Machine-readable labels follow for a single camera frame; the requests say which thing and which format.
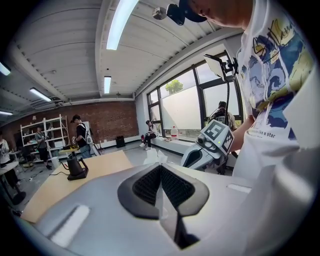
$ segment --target window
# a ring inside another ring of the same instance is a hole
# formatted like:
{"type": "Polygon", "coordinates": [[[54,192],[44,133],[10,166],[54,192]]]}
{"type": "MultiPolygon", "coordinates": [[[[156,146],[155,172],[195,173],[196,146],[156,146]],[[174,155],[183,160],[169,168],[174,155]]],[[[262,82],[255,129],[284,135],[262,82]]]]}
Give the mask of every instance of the window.
{"type": "MultiPolygon", "coordinates": [[[[216,56],[223,62],[228,60],[226,52],[216,56]]],[[[226,75],[230,85],[228,111],[234,115],[238,127],[242,123],[240,90],[232,72],[226,75]]],[[[157,87],[147,94],[147,100],[149,118],[160,136],[171,137],[171,129],[175,126],[179,139],[195,141],[219,102],[227,101],[227,84],[202,62],[157,87]]]]}
{"type": "Polygon", "coordinates": [[[175,126],[180,139],[196,139],[201,130],[201,118],[193,71],[163,85],[160,91],[165,136],[171,137],[171,129],[175,126]]]}
{"type": "MultiPolygon", "coordinates": [[[[239,115],[238,98],[235,83],[230,82],[230,96],[228,112],[239,115]]],[[[209,117],[217,108],[220,101],[227,102],[227,84],[220,84],[203,90],[206,117],[209,117]]]]}

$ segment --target person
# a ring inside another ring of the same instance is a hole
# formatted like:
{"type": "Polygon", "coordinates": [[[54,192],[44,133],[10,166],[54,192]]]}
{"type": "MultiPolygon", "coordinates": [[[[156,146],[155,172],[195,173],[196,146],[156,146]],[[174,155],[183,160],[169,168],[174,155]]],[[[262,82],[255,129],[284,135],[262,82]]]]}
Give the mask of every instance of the person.
{"type": "MultiPolygon", "coordinates": [[[[12,161],[10,160],[9,156],[9,146],[7,141],[3,138],[3,133],[0,131],[0,165],[1,167],[10,164],[12,161]]],[[[14,169],[7,171],[5,174],[5,179],[7,180],[8,184],[11,188],[15,188],[15,185],[20,185],[18,177],[14,169]]]]}
{"type": "Polygon", "coordinates": [[[230,151],[241,149],[233,175],[256,179],[263,167],[299,150],[283,110],[313,69],[309,46],[295,21],[271,0],[180,2],[190,20],[244,30],[237,61],[248,118],[233,132],[230,151]]]}
{"type": "Polygon", "coordinates": [[[47,144],[46,144],[46,137],[44,133],[42,132],[42,127],[37,126],[36,133],[34,135],[35,140],[38,144],[38,151],[40,155],[40,160],[44,162],[44,165],[48,170],[51,170],[52,167],[48,163],[48,150],[47,150],[47,144]]]}
{"type": "Polygon", "coordinates": [[[140,147],[144,147],[147,142],[147,147],[145,150],[151,149],[151,139],[154,139],[158,136],[158,130],[157,127],[149,120],[147,120],[146,125],[148,126],[148,133],[144,136],[144,141],[140,144],[140,147]]]}
{"type": "MultiPolygon", "coordinates": [[[[218,108],[209,116],[208,124],[213,119],[220,121],[219,118],[222,118],[222,120],[221,120],[222,123],[225,123],[224,117],[225,117],[225,113],[226,113],[226,106],[227,106],[227,103],[225,101],[220,101],[218,108]]],[[[231,131],[235,131],[236,130],[236,119],[235,119],[234,115],[231,114],[230,112],[228,112],[227,116],[228,116],[228,125],[229,125],[231,131]]]]}
{"type": "Polygon", "coordinates": [[[76,124],[76,142],[80,148],[81,156],[83,159],[91,158],[91,147],[86,142],[86,125],[81,121],[81,117],[75,114],[71,123],[76,124]]]}

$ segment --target ceiling light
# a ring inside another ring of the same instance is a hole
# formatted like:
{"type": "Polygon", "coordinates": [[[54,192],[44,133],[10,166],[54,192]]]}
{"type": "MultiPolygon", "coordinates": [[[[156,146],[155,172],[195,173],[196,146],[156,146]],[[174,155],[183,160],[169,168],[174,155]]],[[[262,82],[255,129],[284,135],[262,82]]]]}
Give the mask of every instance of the ceiling light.
{"type": "Polygon", "coordinates": [[[0,62],[0,72],[7,76],[10,74],[10,69],[0,62]]]}
{"type": "Polygon", "coordinates": [[[111,76],[104,77],[104,93],[108,94],[110,92],[111,76]]]}
{"type": "Polygon", "coordinates": [[[12,116],[13,113],[11,112],[7,112],[7,111],[0,111],[0,115],[4,115],[4,116],[12,116]]]}
{"type": "Polygon", "coordinates": [[[41,99],[45,100],[46,102],[51,102],[52,101],[50,98],[48,98],[46,95],[44,95],[43,93],[41,93],[40,91],[38,91],[35,88],[31,88],[30,92],[32,92],[33,94],[37,95],[38,97],[40,97],[41,99]]]}
{"type": "Polygon", "coordinates": [[[107,50],[116,50],[125,25],[139,0],[120,0],[111,23],[106,43],[107,50]]]}

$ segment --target seated person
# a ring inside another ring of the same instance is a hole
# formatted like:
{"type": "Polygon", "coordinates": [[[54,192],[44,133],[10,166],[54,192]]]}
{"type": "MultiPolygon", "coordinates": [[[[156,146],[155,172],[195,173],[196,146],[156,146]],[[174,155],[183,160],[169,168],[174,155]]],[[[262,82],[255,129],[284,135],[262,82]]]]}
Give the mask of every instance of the seated person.
{"type": "Polygon", "coordinates": [[[145,148],[145,150],[150,150],[151,149],[151,139],[154,139],[155,137],[158,136],[158,130],[157,127],[151,122],[151,121],[146,121],[145,122],[148,125],[148,133],[145,134],[144,136],[144,142],[140,144],[140,147],[144,147],[146,145],[146,142],[148,142],[148,146],[145,148]]]}
{"type": "MultiPolygon", "coordinates": [[[[225,117],[225,113],[226,113],[226,106],[227,106],[227,103],[225,101],[220,101],[218,108],[209,116],[208,124],[213,119],[220,121],[222,123],[225,123],[224,117],[225,117]]],[[[228,116],[228,124],[229,124],[231,131],[235,131],[236,130],[236,119],[235,119],[234,115],[231,114],[230,112],[228,112],[227,116],[228,116]]]]}
{"type": "MultiPolygon", "coordinates": [[[[8,143],[5,139],[3,139],[2,136],[2,131],[0,131],[0,163],[1,167],[11,163],[12,161],[10,160],[9,156],[9,146],[8,143]]],[[[9,183],[11,188],[14,188],[15,185],[17,184],[18,186],[20,185],[18,181],[18,177],[16,175],[16,172],[14,169],[11,169],[10,171],[7,171],[4,174],[7,182],[9,183]]]]}

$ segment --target black camera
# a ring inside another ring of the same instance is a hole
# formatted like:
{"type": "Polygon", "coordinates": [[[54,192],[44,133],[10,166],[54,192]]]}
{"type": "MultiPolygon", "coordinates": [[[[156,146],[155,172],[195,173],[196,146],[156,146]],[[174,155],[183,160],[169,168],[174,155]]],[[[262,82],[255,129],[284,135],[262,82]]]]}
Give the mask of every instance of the black camera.
{"type": "Polygon", "coordinates": [[[177,23],[179,26],[182,26],[183,24],[185,24],[185,20],[186,20],[185,14],[181,11],[178,5],[174,3],[171,3],[168,5],[168,8],[166,10],[166,15],[175,23],[177,23]]]}

